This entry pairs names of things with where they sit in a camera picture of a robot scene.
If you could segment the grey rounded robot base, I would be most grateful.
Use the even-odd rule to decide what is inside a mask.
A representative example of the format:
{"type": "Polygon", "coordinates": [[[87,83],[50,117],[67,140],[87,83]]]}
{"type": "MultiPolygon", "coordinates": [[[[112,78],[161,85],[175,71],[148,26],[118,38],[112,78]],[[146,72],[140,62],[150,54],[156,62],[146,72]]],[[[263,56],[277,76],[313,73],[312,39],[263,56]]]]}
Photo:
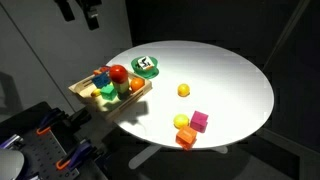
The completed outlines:
{"type": "Polygon", "coordinates": [[[20,151],[0,149],[0,180],[16,180],[24,166],[20,151]]]}

